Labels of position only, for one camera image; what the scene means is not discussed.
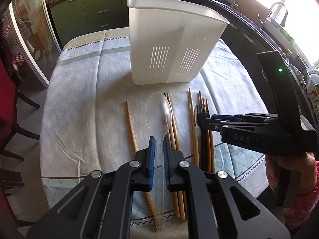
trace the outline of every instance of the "silver screw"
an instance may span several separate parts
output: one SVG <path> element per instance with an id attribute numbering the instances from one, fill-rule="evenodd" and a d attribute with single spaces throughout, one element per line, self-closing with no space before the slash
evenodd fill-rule
<path id="1" fill-rule="evenodd" d="M 218 175 L 219 178 L 222 178 L 222 179 L 225 179 L 228 176 L 227 172 L 225 172 L 225 171 L 219 171 L 217 173 L 217 175 Z"/>
<path id="2" fill-rule="evenodd" d="M 93 171 L 93 172 L 91 172 L 91 176 L 93 178 L 99 178 L 99 177 L 101 177 L 101 175 L 102 175 L 101 171 Z"/>
<path id="3" fill-rule="evenodd" d="M 139 165 L 140 165 L 139 161 L 134 160 L 130 162 L 130 167 L 139 167 Z"/>
<path id="4" fill-rule="evenodd" d="M 181 162 L 180 162 L 180 167 L 184 167 L 184 168 L 189 167 L 189 162 L 187 162 L 187 161 L 181 161 Z"/>

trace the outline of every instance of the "white plastic container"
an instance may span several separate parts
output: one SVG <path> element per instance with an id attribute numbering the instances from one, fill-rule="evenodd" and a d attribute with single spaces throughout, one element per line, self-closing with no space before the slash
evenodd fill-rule
<path id="1" fill-rule="evenodd" d="M 228 20 L 179 0 L 127 0 L 130 58 L 136 85 L 190 82 L 199 73 Z"/>

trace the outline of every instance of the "wooden chair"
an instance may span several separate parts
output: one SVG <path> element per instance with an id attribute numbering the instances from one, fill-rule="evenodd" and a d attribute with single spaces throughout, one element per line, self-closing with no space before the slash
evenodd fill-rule
<path id="1" fill-rule="evenodd" d="M 11 195 L 11 193 L 7 193 L 4 191 L 5 189 L 12 189 L 12 186 L 23 185 L 24 183 L 22 181 L 21 173 L 0 168 L 0 208 L 4 211 L 6 216 L 14 223 L 16 227 L 31 226 L 35 223 L 18 220 L 16 218 L 7 198 L 7 196 Z"/>
<path id="2" fill-rule="evenodd" d="M 36 140 L 40 138 L 38 134 L 27 131 L 17 123 L 18 97 L 29 105 L 37 109 L 40 108 L 39 104 L 18 90 L 0 60 L 0 155 L 24 161 L 23 157 L 4 149 L 16 133 Z"/>

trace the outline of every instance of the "table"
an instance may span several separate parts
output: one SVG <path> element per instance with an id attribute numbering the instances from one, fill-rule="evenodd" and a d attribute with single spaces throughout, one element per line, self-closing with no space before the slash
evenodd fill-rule
<path id="1" fill-rule="evenodd" d="M 190 83 L 134 85 L 129 46 L 129 28 L 100 31 L 73 39 L 58 58 L 40 135 L 41 177 L 50 208 L 91 171 L 115 171 L 133 159 L 125 101 L 130 105 L 138 149 L 143 149 L 151 135 L 147 102 L 154 92 L 169 92 L 181 151 L 189 161 L 193 146 L 188 88 L 195 104 L 199 91 L 207 97 L 211 114 L 267 112 L 246 69 L 222 40 Z M 218 132 L 213 132 L 213 138 L 215 170 L 227 171 L 253 196 L 261 194 L 268 186 L 264 155 L 224 144 Z M 186 222 L 173 215 L 171 194 L 165 193 L 165 236 L 186 238 Z M 144 226 L 150 222 L 144 195 L 135 192 L 131 238 L 148 238 L 155 229 Z"/>

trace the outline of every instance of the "gray stripe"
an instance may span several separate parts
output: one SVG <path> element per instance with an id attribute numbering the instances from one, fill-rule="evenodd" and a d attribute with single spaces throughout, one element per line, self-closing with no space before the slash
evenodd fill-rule
<path id="1" fill-rule="evenodd" d="M 112 53 L 119 53 L 119 52 L 127 52 L 130 51 L 130 47 L 116 47 L 116 48 L 109 48 L 109 49 L 103 49 L 103 50 L 99 50 L 99 51 L 94 51 L 88 54 L 84 54 L 84 55 L 80 55 L 77 57 L 73 57 L 70 59 L 66 59 L 66 60 L 61 60 L 59 62 L 57 62 L 56 66 L 57 67 L 61 67 L 61 66 L 65 66 L 68 65 L 70 63 L 74 63 L 74 62 L 78 62 L 84 59 L 88 59 L 91 57 L 97 57 L 97 56 L 102 56 L 102 55 L 106 55 L 106 54 L 112 54 Z"/>

